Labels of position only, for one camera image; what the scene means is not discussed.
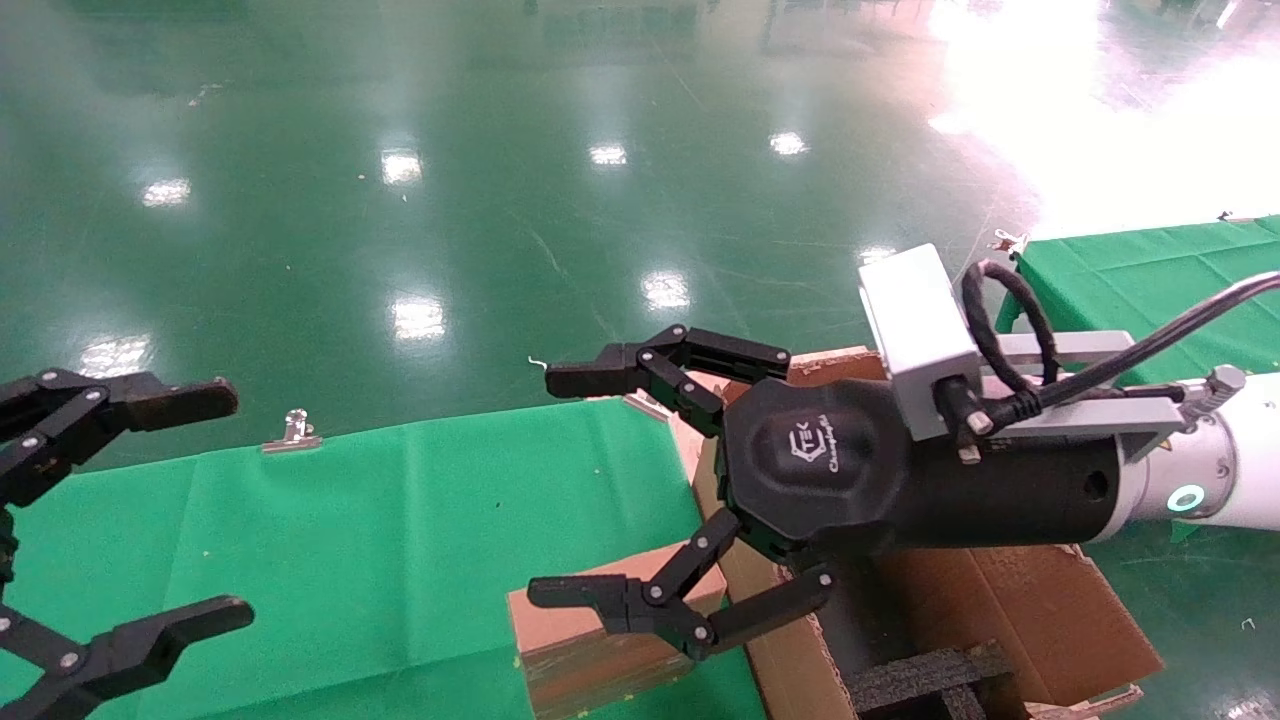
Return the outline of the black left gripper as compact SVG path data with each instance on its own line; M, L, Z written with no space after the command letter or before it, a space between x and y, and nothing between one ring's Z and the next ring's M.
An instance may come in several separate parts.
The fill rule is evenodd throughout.
M170 386L150 372L91 378L45 370L1 388L1 500L28 507L127 432L211 421L238 411L224 378ZM0 584L14 579L14 518L0 511ZM87 719L101 705L161 684L195 643L247 628L252 606L218 596L138 618L87 643L14 610L1 609L3 651L41 670L3 706L4 719Z

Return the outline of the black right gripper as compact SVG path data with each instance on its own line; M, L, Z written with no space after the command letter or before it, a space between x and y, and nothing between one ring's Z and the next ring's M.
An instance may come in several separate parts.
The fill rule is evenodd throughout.
M727 509L648 580L535 577L530 603L590 609L611 635L655 635L703 661L815 612L835 588L835 574L818 565L710 615L696 611L687 594L737 537L767 557L1079 544L1102 536L1115 514L1112 439L1000 441L965 464L951 439L911 437L883 380L792 386L783 382L790 361L780 347L671 325L605 345L588 363L548 365L556 398L641 391L701 436L719 436ZM691 372L753 387L724 410Z

